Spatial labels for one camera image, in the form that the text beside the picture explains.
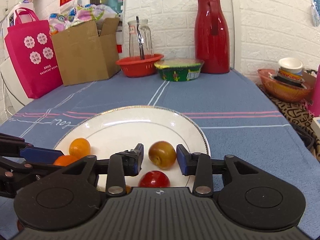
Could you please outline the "green instant noodle bowl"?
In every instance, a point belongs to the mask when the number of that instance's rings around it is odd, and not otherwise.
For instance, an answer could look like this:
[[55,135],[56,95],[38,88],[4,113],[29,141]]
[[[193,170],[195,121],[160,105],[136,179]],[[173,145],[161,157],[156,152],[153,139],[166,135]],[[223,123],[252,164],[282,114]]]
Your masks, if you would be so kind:
[[154,63],[160,77],[166,81],[191,81],[199,77],[203,60],[198,59],[166,59]]

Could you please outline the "red thermos jug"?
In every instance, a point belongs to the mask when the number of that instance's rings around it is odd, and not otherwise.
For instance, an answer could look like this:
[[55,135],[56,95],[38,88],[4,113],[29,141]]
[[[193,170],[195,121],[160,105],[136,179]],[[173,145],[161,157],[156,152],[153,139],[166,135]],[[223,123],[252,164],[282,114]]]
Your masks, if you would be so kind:
[[230,71],[229,30],[220,0],[197,0],[194,27],[195,58],[204,61],[201,72]]

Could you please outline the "orange glass bowl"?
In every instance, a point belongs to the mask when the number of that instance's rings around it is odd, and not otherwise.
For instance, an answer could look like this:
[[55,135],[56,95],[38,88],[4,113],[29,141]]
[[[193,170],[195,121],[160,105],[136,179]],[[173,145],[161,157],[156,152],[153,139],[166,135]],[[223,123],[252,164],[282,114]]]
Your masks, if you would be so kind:
[[301,102],[313,93],[313,86],[304,82],[300,87],[283,83],[276,79],[274,69],[259,69],[258,75],[267,94],[285,102]]

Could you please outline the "yellow orange fruit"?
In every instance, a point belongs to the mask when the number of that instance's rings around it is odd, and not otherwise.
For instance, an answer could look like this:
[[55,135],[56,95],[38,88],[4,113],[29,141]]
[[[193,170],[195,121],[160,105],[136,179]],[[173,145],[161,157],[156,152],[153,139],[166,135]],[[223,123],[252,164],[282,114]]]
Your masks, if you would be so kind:
[[131,190],[132,190],[131,186],[126,185],[126,193],[129,194]]

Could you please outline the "pink water bottle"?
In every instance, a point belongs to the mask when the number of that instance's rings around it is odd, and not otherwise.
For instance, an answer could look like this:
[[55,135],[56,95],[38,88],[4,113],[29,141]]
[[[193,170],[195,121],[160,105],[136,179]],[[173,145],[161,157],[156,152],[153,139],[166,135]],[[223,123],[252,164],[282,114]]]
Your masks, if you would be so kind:
[[314,116],[319,117],[320,115],[320,66],[318,67],[317,77],[313,88],[311,101],[308,104],[308,111]]

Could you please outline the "red plastic basket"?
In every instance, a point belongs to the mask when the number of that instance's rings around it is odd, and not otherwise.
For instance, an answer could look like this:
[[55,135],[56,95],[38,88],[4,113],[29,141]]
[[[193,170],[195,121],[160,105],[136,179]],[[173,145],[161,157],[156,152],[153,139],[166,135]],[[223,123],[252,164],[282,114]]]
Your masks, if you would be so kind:
[[141,60],[139,56],[125,57],[116,61],[116,64],[127,77],[144,77],[155,74],[154,64],[163,57],[163,54],[147,55],[144,60]]

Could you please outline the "floral cloth bundle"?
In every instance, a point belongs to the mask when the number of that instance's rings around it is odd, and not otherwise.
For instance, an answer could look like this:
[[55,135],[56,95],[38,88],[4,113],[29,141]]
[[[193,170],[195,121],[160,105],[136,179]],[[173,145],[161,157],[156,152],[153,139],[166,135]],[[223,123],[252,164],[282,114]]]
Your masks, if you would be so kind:
[[51,35],[55,35],[70,27],[89,21],[95,22],[97,29],[101,30],[106,18],[116,17],[118,17],[118,13],[104,4],[87,4],[84,7],[77,5],[68,12],[52,13],[48,18],[49,30]]

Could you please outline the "orange tangerine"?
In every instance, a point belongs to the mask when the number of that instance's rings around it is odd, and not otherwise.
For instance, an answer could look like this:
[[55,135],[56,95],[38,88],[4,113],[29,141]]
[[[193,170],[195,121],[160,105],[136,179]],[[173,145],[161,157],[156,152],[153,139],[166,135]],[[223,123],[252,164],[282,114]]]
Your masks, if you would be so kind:
[[68,166],[76,161],[78,161],[79,159],[75,156],[72,155],[62,155],[59,156],[53,163],[53,165],[55,166]]

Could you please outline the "brownish plum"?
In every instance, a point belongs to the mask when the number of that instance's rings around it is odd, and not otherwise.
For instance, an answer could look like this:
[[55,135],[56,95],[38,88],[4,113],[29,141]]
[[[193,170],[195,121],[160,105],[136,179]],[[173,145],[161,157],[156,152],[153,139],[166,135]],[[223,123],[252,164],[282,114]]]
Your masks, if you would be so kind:
[[149,148],[150,161],[162,170],[170,169],[176,161],[176,151],[166,141],[158,141]]

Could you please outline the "black straw in pitcher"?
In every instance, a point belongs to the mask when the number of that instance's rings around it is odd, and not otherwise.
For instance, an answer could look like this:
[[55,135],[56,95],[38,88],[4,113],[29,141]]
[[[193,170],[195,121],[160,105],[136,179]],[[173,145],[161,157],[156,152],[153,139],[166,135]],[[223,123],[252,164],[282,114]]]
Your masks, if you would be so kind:
[[140,33],[140,29],[139,29],[139,16],[136,16],[136,23],[137,23],[137,37],[138,37],[138,45],[139,45],[139,54],[140,54],[140,59],[144,60],[145,59],[145,55],[144,55],[144,48],[143,48],[143,38],[142,35]]

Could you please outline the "pink tote bag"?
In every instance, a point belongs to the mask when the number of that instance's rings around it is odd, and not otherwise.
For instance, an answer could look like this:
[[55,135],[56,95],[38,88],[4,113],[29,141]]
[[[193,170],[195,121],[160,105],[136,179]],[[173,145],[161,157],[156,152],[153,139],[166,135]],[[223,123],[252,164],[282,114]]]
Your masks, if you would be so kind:
[[47,20],[26,7],[15,10],[15,25],[7,28],[5,44],[24,92],[39,99],[63,84]]

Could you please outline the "white ceramic plate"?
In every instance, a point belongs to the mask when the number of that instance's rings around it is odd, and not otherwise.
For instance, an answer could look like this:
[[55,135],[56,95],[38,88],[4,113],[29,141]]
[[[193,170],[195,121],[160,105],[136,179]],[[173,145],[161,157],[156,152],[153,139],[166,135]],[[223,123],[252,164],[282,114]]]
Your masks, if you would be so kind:
[[206,136],[193,120],[157,106],[127,106],[95,115],[66,133],[55,149],[69,154],[71,142],[78,138],[90,143],[91,154],[99,160],[143,144],[144,158],[139,175],[125,178],[130,187],[137,187],[146,172],[158,169],[148,156],[150,146],[158,141],[166,141],[173,147],[182,144],[190,153],[211,154]]

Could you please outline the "blue paper fan decoration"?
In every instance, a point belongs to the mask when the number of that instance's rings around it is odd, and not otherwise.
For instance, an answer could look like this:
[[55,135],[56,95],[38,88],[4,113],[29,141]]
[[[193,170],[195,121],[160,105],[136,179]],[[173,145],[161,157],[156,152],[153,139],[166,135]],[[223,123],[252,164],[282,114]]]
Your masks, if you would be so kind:
[[311,0],[311,17],[313,25],[319,27],[320,17],[319,17],[319,0]]

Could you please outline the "white appliance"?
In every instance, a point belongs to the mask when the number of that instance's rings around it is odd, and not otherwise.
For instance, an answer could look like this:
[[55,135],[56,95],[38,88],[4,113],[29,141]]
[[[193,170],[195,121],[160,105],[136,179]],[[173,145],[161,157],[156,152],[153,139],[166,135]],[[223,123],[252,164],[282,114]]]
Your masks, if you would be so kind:
[[15,20],[16,20],[15,11],[17,12],[22,11],[21,10],[22,7],[34,10],[33,3],[22,3],[22,4],[18,3],[8,12],[1,26],[3,44],[4,44],[4,56],[5,56],[5,60],[1,64],[1,75],[3,77],[5,90],[8,93],[9,99],[11,101],[11,105],[16,112],[22,109],[28,103],[32,102],[32,99],[29,99],[26,96],[23,90],[23,87],[17,77],[17,74],[12,65],[11,59],[9,57],[4,38],[8,34],[8,28],[15,25]]

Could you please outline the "white paper cup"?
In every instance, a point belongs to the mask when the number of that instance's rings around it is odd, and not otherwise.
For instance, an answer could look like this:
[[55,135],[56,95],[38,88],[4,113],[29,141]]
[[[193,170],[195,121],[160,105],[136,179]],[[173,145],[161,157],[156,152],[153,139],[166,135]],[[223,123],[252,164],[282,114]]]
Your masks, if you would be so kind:
[[302,75],[303,63],[297,58],[285,57],[278,61],[281,69],[296,75]]

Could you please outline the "small orange kumquat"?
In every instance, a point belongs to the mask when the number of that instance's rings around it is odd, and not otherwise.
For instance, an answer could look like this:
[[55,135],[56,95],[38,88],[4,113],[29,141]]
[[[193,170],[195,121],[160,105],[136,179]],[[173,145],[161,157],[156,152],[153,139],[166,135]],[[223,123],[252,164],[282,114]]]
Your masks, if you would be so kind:
[[91,145],[85,138],[77,138],[70,144],[69,154],[81,159],[91,154]]

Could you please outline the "red cherry tomato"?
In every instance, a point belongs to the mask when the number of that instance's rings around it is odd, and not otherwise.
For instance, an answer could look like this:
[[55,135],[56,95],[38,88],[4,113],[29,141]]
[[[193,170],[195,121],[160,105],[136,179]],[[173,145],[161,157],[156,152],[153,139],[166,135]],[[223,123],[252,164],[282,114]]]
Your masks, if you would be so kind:
[[170,187],[170,180],[166,174],[161,171],[149,171],[142,176],[138,183],[139,187]]

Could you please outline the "glass pitcher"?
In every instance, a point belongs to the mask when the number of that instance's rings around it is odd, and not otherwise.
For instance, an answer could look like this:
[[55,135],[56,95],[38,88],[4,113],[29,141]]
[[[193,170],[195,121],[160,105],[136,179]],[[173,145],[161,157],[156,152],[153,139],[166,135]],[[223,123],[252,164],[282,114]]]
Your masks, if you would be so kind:
[[129,26],[129,55],[140,60],[153,57],[151,30],[147,19],[140,19],[128,22]]

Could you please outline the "blue checked tablecloth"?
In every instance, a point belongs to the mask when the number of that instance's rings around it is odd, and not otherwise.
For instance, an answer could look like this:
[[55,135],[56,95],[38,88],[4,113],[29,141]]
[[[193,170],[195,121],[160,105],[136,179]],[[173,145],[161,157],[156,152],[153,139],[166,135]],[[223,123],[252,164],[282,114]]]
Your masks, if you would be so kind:
[[188,82],[158,75],[59,87],[32,101],[1,125],[1,132],[52,148],[74,126],[110,109],[150,105],[192,118],[204,131],[212,156],[227,154],[298,187],[306,198],[299,227],[319,236],[319,162],[269,98],[237,71],[201,74]]

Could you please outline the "brown cardboard box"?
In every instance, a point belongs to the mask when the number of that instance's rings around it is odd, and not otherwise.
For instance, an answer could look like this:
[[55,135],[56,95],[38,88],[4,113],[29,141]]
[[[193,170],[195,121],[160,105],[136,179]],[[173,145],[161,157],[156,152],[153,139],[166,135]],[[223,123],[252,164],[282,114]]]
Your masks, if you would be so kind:
[[64,86],[107,80],[120,71],[116,29],[119,18],[106,18],[101,32],[95,21],[72,26],[52,36]]

